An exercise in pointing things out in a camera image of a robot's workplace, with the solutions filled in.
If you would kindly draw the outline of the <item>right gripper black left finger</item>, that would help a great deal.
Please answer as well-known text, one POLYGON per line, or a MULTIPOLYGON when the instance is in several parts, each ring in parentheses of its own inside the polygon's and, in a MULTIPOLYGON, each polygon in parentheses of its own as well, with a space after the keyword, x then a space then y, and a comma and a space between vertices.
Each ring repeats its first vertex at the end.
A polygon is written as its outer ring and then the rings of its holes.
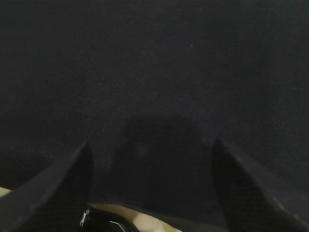
POLYGON ((0 199, 2 232, 77 232, 93 184, 94 160, 82 143, 0 199))

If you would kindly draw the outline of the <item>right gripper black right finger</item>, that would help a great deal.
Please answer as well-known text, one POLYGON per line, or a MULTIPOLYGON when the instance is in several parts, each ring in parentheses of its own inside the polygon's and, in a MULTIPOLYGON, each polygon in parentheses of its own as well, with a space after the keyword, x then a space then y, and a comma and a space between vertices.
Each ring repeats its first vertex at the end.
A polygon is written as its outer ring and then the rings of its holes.
POLYGON ((224 139, 212 148, 214 188, 230 232, 307 232, 309 195, 224 139))

